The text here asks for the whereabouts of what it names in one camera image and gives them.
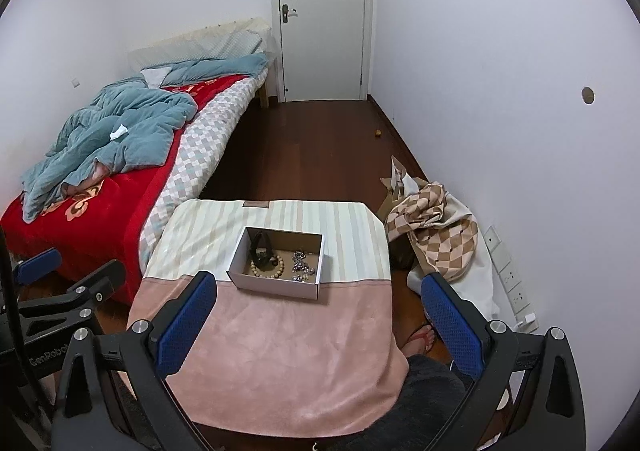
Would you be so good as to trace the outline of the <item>checkered bed sheet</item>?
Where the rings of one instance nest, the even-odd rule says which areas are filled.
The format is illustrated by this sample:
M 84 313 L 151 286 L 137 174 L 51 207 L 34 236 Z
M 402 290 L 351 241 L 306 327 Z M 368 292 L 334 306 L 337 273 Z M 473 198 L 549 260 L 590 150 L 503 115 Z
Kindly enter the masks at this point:
M 250 100 L 264 88 L 267 75 L 268 71 L 262 70 L 257 76 L 219 76 L 170 87 L 173 92 L 189 94 L 198 112 L 178 140 L 174 165 L 143 224 L 139 237 L 141 271 L 148 266 L 175 209 L 204 190 Z

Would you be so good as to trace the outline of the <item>round wall hole cover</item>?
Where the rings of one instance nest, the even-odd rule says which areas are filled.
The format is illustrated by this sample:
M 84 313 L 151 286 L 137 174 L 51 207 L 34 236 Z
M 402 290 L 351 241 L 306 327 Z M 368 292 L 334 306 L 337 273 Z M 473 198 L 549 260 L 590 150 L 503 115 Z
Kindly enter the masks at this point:
M 587 106 L 591 106 L 594 100 L 596 100 L 596 95 L 594 94 L 593 89 L 588 86 L 584 87 L 582 89 L 582 101 L 584 101 L 584 104 L 587 104 Z

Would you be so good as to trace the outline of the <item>pink striped table blanket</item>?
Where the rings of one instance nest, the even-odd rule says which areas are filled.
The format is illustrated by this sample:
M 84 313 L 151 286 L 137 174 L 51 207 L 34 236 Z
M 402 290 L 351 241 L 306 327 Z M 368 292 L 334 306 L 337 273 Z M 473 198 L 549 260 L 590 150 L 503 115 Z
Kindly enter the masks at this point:
M 243 292 L 228 271 L 247 227 L 321 234 L 314 301 Z M 172 213 L 131 320 L 152 319 L 200 271 L 217 299 L 168 385 L 193 422 L 270 437 L 362 431 L 396 402 L 408 362 L 393 333 L 383 224 L 357 202 L 190 200 Z

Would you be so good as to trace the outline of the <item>dark fluffy garment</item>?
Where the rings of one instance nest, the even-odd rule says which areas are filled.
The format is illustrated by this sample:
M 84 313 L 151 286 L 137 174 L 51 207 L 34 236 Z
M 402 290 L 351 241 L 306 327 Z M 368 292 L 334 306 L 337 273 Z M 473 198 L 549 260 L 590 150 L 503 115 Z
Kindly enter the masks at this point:
M 393 408 L 329 450 L 425 450 L 465 396 L 461 379 L 430 357 L 408 358 L 409 371 Z

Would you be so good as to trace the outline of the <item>red flip flop foot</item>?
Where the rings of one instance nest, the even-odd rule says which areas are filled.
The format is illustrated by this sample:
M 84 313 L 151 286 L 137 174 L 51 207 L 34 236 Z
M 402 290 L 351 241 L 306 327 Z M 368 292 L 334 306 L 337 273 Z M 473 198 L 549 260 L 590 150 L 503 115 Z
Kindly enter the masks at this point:
M 426 356 L 433 349 L 436 339 L 433 324 L 425 322 L 408 337 L 401 351 L 407 358 Z

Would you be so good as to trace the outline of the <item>brown checkered cloth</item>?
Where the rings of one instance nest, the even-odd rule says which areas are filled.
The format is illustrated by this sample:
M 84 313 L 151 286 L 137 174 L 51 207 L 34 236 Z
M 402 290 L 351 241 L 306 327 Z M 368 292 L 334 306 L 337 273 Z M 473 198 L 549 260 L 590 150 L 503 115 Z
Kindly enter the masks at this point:
M 454 282 L 471 266 L 480 228 L 469 208 L 440 182 L 427 182 L 392 202 L 382 219 L 388 242 L 406 237 L 425 275 L 437 272 Z

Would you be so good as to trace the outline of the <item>white wall power strip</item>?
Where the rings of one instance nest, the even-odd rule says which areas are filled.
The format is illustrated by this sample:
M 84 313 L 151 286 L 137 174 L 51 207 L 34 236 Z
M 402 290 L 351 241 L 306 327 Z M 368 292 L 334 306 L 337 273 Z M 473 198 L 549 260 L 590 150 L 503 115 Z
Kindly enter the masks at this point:
M 506 243 L 501 240 L 494 226 L 489 226 L 486 229 L 484 240 L 491 257 L 491 263 L 498 273 L 503 292 L 506 294 L 506 299 L 514 315 L 514 330 L 527 334 L 534 333 L 539 327 L 538 318 Z

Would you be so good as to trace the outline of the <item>white cardboard box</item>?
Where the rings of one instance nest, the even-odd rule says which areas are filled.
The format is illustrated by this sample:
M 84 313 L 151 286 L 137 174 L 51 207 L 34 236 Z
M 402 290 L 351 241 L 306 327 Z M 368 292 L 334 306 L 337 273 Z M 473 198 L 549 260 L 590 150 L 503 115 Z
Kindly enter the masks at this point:
M 259 270 L 250 260 L 250 240 L 259 231 L 268 234 L 278 259 L 270 270 Z M 236 243 L 227 275 L 241 291 L 318 301 L 323 256 L 324 237 L 320 233 L 247 226 Z

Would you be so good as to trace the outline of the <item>red blanket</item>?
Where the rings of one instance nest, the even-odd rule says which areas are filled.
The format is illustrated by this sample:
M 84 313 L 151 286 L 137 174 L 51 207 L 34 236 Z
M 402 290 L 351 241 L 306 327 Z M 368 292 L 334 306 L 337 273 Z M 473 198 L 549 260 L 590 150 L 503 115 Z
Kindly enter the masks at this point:
M 62 256 L 58 274 L 74 282 L 116 259 L 125 267 L 125 283 L 115 298 L 131 304 L 145 273 L 139 267 L 140 233 L 174 165 L 183 130 L 176 133 L 163 166 L 107 177 L 51 205 L 31 224 L 22 218 L 21 200 L 14 200 L 1 218 L 10 252 L 29 259 L 56 249 Z

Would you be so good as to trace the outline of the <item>white door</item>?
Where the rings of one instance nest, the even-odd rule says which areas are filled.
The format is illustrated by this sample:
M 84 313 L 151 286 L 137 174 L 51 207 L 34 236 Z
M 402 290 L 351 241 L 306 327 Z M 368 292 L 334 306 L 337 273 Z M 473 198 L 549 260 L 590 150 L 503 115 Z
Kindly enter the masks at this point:
M 366 96 L 372 0 L 273 0 L 272 7 L 283 101 Z

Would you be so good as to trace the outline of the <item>black fitness band watch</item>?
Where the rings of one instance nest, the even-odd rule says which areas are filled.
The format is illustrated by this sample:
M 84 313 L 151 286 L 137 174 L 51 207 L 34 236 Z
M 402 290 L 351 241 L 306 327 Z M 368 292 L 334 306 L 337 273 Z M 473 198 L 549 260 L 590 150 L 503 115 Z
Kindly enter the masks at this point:
M 270 270 L 278 263 L 268 234 L 264 231 L 257 232 L 250 240 L 250 260 L 259 270 Z

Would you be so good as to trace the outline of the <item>striped pillow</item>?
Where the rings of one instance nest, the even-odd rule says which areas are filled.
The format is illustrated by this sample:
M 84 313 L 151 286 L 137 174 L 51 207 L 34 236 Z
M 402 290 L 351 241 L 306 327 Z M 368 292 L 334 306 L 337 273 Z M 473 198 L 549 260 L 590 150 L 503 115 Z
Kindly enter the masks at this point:
M 271 26 L 262 18 L 206 26 L 133 50 L 127 56 L 135 71 L 186 60 L 234 59 L 274 52 Z

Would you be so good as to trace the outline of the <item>teal quilt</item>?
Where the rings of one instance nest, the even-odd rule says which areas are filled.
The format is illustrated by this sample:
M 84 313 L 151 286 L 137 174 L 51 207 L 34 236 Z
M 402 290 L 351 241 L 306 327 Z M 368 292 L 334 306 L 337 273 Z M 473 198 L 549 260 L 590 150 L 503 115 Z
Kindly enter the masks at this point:
M 227 75 L 254 78 L 267 66 L 263 52 L 191 59 L 163 64 L 165 77 L 158 87 L 142 75 L 106 85 L 68 117 L 44 158 L 23 174 L 24 222 L 33 223 L 45 208 L 93 177 L 164 165 L 175 133 L 198 113 L 191 95 L 169 87 Z

